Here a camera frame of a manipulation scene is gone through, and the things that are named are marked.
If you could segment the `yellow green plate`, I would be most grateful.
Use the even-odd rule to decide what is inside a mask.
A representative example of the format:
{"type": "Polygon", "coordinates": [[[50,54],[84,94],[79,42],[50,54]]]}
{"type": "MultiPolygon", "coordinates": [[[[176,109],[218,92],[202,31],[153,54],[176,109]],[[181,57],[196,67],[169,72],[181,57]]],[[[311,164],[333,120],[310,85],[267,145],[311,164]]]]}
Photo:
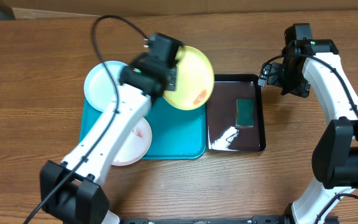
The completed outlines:
{"type": "Polygon", "coordinates": [[[165,91],[164,99],[179,110],[195,110],[203,106],[214,88],[214,70],[202,51],[185,46],[177,53],[175,91],[165,91]]]}

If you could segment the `green scrubbing sponge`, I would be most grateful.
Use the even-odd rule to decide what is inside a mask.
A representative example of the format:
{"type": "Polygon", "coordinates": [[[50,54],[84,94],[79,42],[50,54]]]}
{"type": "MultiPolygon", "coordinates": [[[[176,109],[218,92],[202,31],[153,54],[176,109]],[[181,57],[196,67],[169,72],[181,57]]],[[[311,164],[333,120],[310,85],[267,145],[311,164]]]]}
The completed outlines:
{"type": "Polygon", "coordinates": [[[238,98],[236,101],[236,126],[254,126],[254,100],[238,98]]]}

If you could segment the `pink white plate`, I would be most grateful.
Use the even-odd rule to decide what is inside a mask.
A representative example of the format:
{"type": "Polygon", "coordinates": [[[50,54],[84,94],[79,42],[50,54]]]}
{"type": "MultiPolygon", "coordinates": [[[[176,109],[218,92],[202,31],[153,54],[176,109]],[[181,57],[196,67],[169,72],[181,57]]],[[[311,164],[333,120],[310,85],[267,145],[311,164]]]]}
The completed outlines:
{"type": "Polygon", "coordinates": [[[152,143],[152,130],[145,118],[141,118],[127,136],[113,159],[112,166],[128,166],[145,156],[152,143]]]}

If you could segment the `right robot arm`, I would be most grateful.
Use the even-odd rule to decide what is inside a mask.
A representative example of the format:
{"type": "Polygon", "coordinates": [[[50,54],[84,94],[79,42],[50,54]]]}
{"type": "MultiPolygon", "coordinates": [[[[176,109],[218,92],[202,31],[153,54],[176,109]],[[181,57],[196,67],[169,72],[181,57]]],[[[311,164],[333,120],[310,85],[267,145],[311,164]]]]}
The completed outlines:
{"type": "Polygon", "coordinates": [[[358,189],[358,96],[344,73],[331,40],[288,40],[280,59],[261,68],[260,86],[274,85],[282,94],[305,97],[312,88],[327,122],[312,155],[313,180],[290,204],[290,223],[325,223],[328,213],[358,189]]]}

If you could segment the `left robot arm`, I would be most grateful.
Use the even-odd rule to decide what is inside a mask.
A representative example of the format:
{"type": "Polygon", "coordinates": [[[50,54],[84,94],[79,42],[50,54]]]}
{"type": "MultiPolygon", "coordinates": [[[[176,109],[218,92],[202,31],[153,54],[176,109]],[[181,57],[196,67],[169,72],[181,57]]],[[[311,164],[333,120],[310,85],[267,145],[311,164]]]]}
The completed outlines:
{"type": "Polygon", "coordinates": [[[170,84],[179,59],[142,53],[114,78],[106,61],[113,97],[85,138],[60,163],[47,161],[40,171],[39,211],[63,223],[120,223],[110,211],[102,186],[111,163],[135,124],[151,109],[170,84]]]}

